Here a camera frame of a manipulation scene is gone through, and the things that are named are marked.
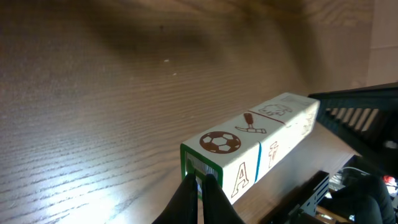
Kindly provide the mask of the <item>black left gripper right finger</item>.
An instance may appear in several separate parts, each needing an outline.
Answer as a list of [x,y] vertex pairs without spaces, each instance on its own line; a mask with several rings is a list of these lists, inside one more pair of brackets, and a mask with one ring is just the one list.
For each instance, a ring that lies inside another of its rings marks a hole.
[[212,174],[203,181],[202,201],[204,224],[244,224]]

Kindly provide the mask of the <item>soccer ball picture block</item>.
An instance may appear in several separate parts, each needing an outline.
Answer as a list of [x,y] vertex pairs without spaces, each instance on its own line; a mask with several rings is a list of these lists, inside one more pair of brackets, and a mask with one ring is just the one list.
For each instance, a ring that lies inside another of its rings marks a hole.
[[181,176],[195,173],[202,198],[207,174],[234,204],[255,184],[261,143],[236,131],[207,131],[180,145]]

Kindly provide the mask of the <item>plain white picture block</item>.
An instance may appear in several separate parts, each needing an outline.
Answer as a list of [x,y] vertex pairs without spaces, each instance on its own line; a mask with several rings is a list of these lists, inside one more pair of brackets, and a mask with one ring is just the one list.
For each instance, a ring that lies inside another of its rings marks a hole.
[[264,121],[267,137],[261,146],[272,167],[282,160],[313,129],[318,103],[273,101],[249,110],[256,121]]

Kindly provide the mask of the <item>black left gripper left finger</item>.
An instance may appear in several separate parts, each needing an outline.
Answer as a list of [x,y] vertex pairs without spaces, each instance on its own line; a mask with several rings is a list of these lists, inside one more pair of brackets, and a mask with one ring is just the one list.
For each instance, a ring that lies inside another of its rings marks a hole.
[[153,224],[197,224],[198,189],[195,174],[187,174]]

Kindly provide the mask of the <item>hammer picture block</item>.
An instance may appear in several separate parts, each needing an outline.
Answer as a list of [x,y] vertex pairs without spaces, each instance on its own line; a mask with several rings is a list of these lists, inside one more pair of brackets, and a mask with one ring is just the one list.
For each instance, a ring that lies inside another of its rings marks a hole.
[[247,111],[234,128],[248,142],[248,149],[257,150],[257,157],[254,159],[256,183],[280,161],[279,153],[283,150],[280,135],[286,128],[286,122]]

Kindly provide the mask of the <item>blue sided picture block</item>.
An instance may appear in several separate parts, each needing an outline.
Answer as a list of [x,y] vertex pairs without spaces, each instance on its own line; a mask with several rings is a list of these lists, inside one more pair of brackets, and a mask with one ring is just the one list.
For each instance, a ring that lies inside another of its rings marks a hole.
[[280,120],[287,121],[288,127],[295,128],[295,132],[305,138],[314,127],[320,101],[289,92],[275,97],[274,100],[285,109],[292,110],[282,115]]

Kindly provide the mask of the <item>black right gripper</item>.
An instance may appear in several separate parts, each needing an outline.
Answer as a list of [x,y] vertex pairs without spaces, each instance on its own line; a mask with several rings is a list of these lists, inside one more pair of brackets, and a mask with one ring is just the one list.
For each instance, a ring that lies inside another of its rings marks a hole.
[[353,156],[344,171],[366,173],[319,206],[346,218],[352,215],[359,224],[396,223],[383,177],[397,174],[397,83],[308,97],[320,101],[317,121],[364,157]]

